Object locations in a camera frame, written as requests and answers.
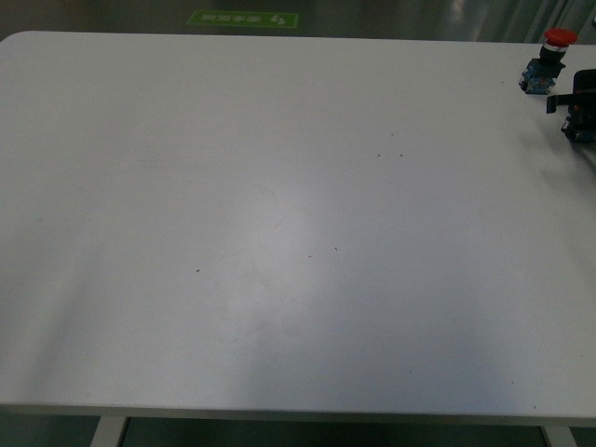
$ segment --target floor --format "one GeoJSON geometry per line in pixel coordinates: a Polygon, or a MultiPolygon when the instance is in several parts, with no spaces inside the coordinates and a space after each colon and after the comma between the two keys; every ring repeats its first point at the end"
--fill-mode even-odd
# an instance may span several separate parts
{"type": "MultiPolygon", "coordinates": [[[[566,26],[596,44],[593,2],[544,0],[2,0],[0,40],[28,30],[260,34],[381,39],[538,42],[566,26]],[[299,15],[297,28],[191,25],[195,10],[275,11],[299,15]]],[[[96,417],[0,413],[0,446],[89,446],[96,417]]],[[[579,447],[596,446],[596,428],[573,430],[579,447]]],[[[123,446],[236,447],[399,445],[543,447],[538,427],[358,425],[132,419],[123,446]]]]}

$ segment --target table leg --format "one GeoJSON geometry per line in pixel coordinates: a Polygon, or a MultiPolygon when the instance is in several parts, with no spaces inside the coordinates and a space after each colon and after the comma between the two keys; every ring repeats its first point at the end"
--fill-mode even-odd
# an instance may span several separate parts
{"type": "Polygon", "coordinates": [[[541,427],[548,447],[577,447],[569,427],[541,427]]]}
{"type": "Polygon", "coordinates": [[[102,416],[90,447],[119,447],[128,421],[127,417],[102,416]]]}

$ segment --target white table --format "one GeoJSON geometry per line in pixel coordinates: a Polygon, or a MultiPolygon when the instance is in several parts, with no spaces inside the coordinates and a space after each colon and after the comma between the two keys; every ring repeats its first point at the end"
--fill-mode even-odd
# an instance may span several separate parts
{"type": "Polygon", "coordinates": [[[538,50],[11,36],[0,408],[594,425],[596,174],[538,50]]]}

